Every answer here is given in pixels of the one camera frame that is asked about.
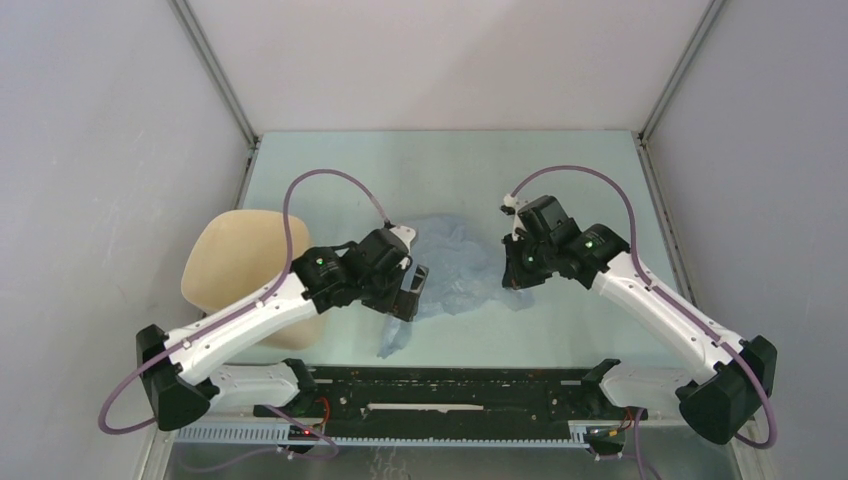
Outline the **blue plastic trash bag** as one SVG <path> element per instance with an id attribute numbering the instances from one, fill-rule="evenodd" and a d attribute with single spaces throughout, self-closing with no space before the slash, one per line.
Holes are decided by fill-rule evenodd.
<path id="1" fill-rule="evenodd" d="M 426 267 L 429 276 L 413 320 L 385 321 L 378 358 L 386 360 L 405 349 L 426 355 L 457 350 L 468 357 L 504 310 L 522 312 L 536 306 L 532 292 L 502 286 L 503 252 L 480 236 L 468 218 L 416 215 L 402 224 L 416 231 L 414 265 Z"/>

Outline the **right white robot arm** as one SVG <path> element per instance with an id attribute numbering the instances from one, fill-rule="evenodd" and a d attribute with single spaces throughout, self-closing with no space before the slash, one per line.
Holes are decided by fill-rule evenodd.
<path id="1" fill-rule="evenodd" d="M 681 361 L 679 369 L 641 369 L 613 361 L 598 368 L 581 392 L 585 411 L 606 418 L 619 407 L 680 413 L 702 438 L 718 445 L 738 437 L 764 408 L 774 386 L 777 349 L 720 325 L 648 271 L 631 245 L 602 224 L 581 229 L 559 201 L 506 195 L 501 211 L 513 220 L 502 242 L 502 285 L 523 290 L 554 275 L 575 280 L 625 309 Z"/>

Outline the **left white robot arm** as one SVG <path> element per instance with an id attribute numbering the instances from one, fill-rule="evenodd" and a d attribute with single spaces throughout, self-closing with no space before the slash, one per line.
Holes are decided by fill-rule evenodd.
<path id="1" fill-rule="evenodd" d="M 303 364 L 234 366 L 230 360 L 269 335 L 354 302 L 409 322 L 428 270 L 415 265 L 418 237 L 409 226 L 383 227 L 359 242 L 311 247 L 286 273 L 251 295 L 189 326 L 157 325 L 135 337 L 140 379 L 162 431 L 186 427 L 208 412 L 248 405 L 304 416 L 316 390 Z"/>

